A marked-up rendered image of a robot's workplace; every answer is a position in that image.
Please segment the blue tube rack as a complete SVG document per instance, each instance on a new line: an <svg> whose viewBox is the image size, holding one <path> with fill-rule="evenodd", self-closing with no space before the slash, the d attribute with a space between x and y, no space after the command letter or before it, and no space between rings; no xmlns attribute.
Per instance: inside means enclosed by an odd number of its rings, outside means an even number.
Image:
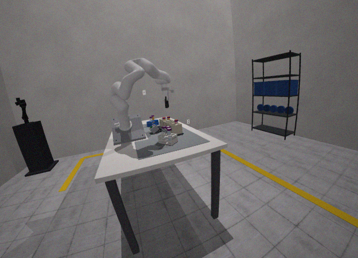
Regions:
<svg viewBox="0 0 358 258"><path fill-rule="evenodd" d="M155 123L153 123L155 125L159 124L158 120L153 120L153 122L155 122ZM147 127L151 127L153 124L152 124L152 122L147 122Z"/></svg>

